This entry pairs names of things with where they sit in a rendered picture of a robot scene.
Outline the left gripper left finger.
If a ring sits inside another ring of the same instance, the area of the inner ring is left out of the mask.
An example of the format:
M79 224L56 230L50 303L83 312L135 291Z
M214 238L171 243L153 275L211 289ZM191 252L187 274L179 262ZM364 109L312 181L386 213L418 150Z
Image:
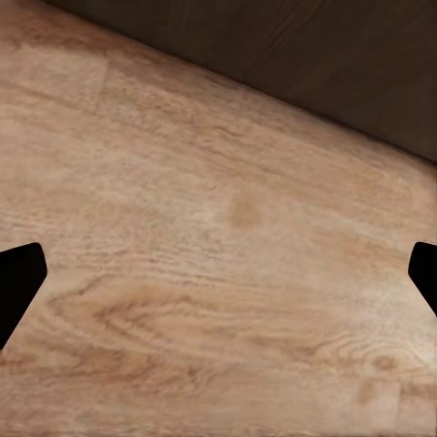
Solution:
M46 276L46 258L40 243L0 252L0 351Z

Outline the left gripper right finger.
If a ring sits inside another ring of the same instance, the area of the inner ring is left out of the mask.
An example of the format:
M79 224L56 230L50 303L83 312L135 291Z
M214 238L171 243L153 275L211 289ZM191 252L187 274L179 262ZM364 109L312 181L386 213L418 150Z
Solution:
M412 249L408 273L437 316L437 246L418 241Z

